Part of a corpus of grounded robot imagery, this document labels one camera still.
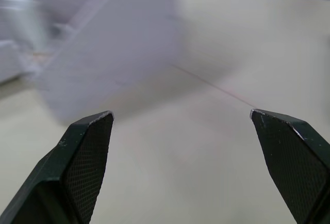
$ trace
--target white cylinder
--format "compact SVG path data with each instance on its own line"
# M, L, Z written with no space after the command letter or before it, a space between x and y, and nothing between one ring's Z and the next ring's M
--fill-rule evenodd
M51 39L48 20L38 0L4 0L6 13L15 34L34 52L43 52Z

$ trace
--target table surface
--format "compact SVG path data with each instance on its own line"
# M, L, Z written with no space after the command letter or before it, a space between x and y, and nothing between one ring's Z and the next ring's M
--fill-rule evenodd
M180 0L180 9L187 56L99 109L115 123L91 223L295 223L249 113L294 115L330 138L330 3ZM20 82L0 88L0 127L2 211L65 127Z

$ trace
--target blurry object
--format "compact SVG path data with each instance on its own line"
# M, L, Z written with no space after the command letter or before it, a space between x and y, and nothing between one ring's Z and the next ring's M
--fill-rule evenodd
M112 122L107 111L71 124L37 163L0 223L89 223L105 173Z
M179 57L175 0L89 0L34 85L60 120L97 108Z
M11 41L0 41L0 83L19 76L23 72L19 53Z
M254 109L275 185L298 224L330 223L330 145L305 121Z
M51 40L51 24L38 0L4 0L6 13L16 37L33 52L44 52Z

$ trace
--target beige table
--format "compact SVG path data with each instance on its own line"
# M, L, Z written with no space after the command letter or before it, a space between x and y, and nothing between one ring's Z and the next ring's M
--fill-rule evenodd
M330 4L181 1L189 56L100 107L115 124L92 223L295 223L249 113L289 113L330 137ZM0 88L0 211L65 130L20 88Z

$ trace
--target white object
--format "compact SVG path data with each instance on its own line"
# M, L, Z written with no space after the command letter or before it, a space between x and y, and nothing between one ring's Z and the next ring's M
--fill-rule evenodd
M0 83L19 76L23 72L19 54L11 41L0 41Z
M50 39L50 25L38 0L4 0L3 10L16 35L34 52L43 52Z
M164 67L181 47L175 0L90 0L73 22L73 37L35 79L61 120Z

